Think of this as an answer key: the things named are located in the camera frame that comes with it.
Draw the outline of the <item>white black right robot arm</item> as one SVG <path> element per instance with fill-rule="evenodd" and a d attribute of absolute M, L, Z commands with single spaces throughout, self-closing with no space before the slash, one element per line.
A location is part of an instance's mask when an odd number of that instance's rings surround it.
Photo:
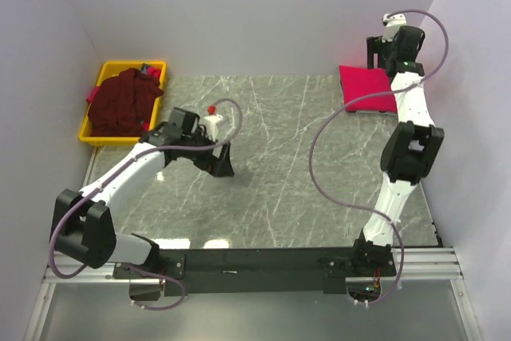
<path fill-rule="evenodd" d="M 388 42 L 386 56 L 378 60 L 390 80 L 398 124 L 380 160 L 383 179 L 373 213 L 354 243 L 351 269 L 368 276 L 393 265 L 393 225 L 419 182 L 428 176 L 445 137 L 427 108 L 424 69 L 416 62 L 425 39 L 423 30 L 401 26 Z"/>

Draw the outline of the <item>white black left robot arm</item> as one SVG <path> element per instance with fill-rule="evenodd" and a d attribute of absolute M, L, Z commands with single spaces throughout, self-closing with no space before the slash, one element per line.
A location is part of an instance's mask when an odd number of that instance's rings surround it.
<path fill-rule="evenodd" d="M 83 268 L 131 264 L 139 277 L 155 276 L 162 269 L 159 245 L 143 236 L 117 232 L 112 214 L 145 182 L 180 158 L 211 176 L 234 176 L 231 144 L 218 139 L 225 121 L 214 105 L 205 117 L 175 108 L 167 121 L 141 137 L 102 177 L 79 191 L 63 190 L 54 205 L 50 251 L 65 254 Z"/>

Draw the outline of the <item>bright red t-shirt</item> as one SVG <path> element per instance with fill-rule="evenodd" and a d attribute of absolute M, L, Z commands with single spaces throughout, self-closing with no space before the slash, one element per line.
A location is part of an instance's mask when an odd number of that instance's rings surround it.
<path fill-rule="evenodd" d="M 367 69 L 341 65 L 339 67 L 339 76 L 346 104 L 373 93 L 390 92 L 390 80 L 383 69 Z M 392 93 L 358 101 L 348 105 L 346 109 L 376 109 L 397 112 L 395 98 Z"/>

